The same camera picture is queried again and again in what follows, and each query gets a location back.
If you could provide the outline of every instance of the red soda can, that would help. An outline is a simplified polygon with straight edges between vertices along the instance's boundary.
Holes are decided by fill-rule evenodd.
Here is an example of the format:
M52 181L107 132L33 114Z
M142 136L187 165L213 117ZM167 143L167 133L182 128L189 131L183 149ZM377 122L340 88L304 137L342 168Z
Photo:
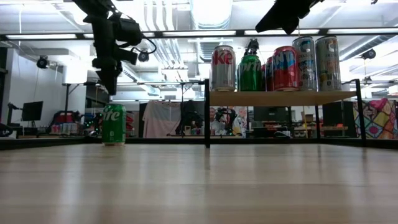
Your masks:
M266 63L266 83L267 91L274 91L274 69L272 68L272 57L269 57Z
M274 51L274 89L276 91L299 90L299 66L294 47L279 47Z

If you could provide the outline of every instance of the white cloth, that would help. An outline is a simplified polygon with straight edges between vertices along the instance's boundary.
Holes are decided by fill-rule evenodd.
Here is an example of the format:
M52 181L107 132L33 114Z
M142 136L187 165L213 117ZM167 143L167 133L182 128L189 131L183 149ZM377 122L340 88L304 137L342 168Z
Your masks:
M150 101L142 117L144 121L144 138L166 138L175 134L181 120L180 103Z

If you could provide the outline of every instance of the fluorescent light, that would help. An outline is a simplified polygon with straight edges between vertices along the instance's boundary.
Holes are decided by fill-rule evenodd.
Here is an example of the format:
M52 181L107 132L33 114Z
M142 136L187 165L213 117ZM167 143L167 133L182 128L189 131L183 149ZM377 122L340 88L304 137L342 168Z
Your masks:
M93 39L94 34L83 34L86 38Z
M76 39L75 34L21 34L21 35L6 35L10 40L29 40L29 39Z
M309 35L309 34L318 34L319 30L318 29L303 29L300 30L300 35ZM299 34L299 30L295 30L292 32L292 34L297 35ZM244 35L286 35L286 32L284 30L267 30L264 32L257 33L255 30L245 30Z
M146 36L146 37L154 37L155 36L154 32L143 32L142 34L144 34L144 36Z
M158 83L147 82L145 84L147 84L147 85L181 85L181 83L177 83L177 82L170 82L170 83L168 83L168 82L158 82Z
M235 30L207 30L207 31L176 31L176 32L164 32L163 36L170 37L170 36L212 36L212 35L235 35Z
M394 33L398 28L368 28L368 29L330 29L328 34L375 34Z
M309 34L318 34L318 33L319 33L318 29L300 30L300 35L309 35ZM299 34L299 30L293 31L292 34Z
M234 42L233 39L189 39L188 43L219 43Z
M121 85L126 85L126 86L131 86L131 85L138 85L138 83L118 83L119 86Z
M0 4L58 4L63 3L62 0L52 1L38 1L38 0L12 0L12 1L0 1Z

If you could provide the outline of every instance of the computer monitor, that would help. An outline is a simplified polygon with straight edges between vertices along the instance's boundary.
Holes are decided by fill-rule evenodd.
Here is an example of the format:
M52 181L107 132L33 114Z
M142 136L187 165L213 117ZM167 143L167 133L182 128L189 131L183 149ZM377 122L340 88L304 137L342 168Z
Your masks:
M255 106L254 120L287 122L289 114L286 111L286 107Z
M24 103L22 109L23 121L40 121L42 119L43 101Z

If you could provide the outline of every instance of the green can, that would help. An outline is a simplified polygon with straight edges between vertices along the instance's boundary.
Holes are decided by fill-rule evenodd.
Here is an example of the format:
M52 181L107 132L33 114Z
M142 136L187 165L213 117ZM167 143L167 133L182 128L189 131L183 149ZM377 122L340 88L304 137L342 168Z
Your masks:
M257 55L242 58L240 74L240 91L264 91L262 87L265 80L262 78L261 61Z
M102 142L109 146L126 141L126 109L123 105L108 104L104 108Z

